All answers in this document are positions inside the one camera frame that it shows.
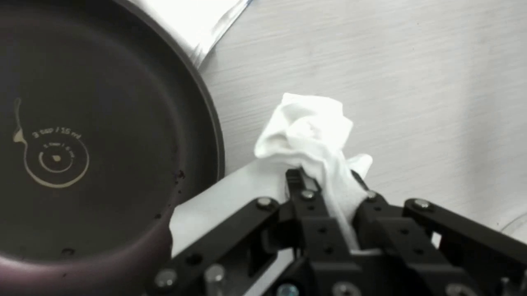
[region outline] screw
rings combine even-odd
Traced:
[[[339,281],[333,285],[333,296],[361,296],[361,290],[349,283],[349,281]]]
[[[310,191],[310,189],[305,189],[305,191],[300,193],[300,196],[305,198],[305,199],[313,199],[315,193]]]
[[[175,288],[176,281],[178,281],[178,273],[170,268],[158,272],[158,275],[155,277],[155,286],[163,291]]]
[[[295,285],[285,283],[278,286],[277,296],[300,296],[300,291]]]
[[[222,296],[224,295],[224,281],[226,281],[226,268],[221,265],[213,265],[204,272],[206,290],[208,295]]]
[[[478,296],[474,290],[469,286],[465,286],[461,283],[451,283],[446,286],[446,295],[448,296]]]
[[[427,211],[427,209],[432,207],[432,204],[430,204],[428,201],[423,201],[423,199],[415,199],[413,204],[415,204],[418,209],[423,209],[423,211]]]
[[[273,206],[273,201],[270,198],[260,198],[257,203],[260,209],[270,209]]]

